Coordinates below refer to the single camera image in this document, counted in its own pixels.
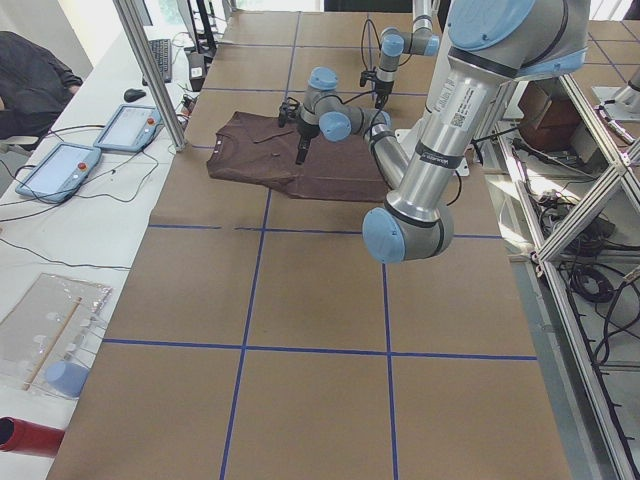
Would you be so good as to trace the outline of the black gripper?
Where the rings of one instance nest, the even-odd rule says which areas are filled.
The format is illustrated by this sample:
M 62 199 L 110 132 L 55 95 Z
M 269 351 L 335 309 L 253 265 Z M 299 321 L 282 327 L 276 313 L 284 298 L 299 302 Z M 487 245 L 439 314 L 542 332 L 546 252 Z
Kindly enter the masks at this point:
M 383 81 L 381 79 L 375 80 L 374 91 L 376 93 L 376 100 L 375 100 L 376 109 L 381 108 L 382 104 L 383 106 L 386 106 L 389 100 L 389 95 L 392 93 L 392 90 L 393 90 L 392 81 Z
M 309 143 L 316 137 L 316 125 L 309 123 L 302 118 L 298 118 L 297 131 L 300 135 L 300 141 L 298 143 L 295 163 L 303 164 L 309 150 Z

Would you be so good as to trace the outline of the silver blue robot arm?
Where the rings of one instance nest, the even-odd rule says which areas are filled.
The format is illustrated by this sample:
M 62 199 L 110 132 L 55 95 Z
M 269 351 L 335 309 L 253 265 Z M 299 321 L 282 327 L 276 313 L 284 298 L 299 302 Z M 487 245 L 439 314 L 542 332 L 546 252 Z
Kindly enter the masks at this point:
M 434 19 L 444 30 L 450 6 L 450 1 L 413 1 L 411 30 L 388 27 L 382 32 L 379 62 L 372 80 L 376 109 L 382 109 L 392 93 L 402 55 L 435 56 L 438 53 L 443 39 L 434 30 Z
M 454 1 L 444 37 L 431 31 L 431 2 L 413 4 L 412 33 L 382 36 L 377 87 L 390 91 L 403 54 L 434 55 L 449 73 L 433 106 L 416 124 L 418 139 L 405 152 L 381 107 L 363 109 L 336 94 L 336 73 L 312 70 L 297 115 L 303 163 L 312 138 L 331 142 L 361 135 L 390 187 L 383 206 L 369 211 L 362 235 L 383 264 L 441 254 L 453 236 L 453 219 L 441 197 L 499 87 L 578 70 L 587 50 L 587 1 Z

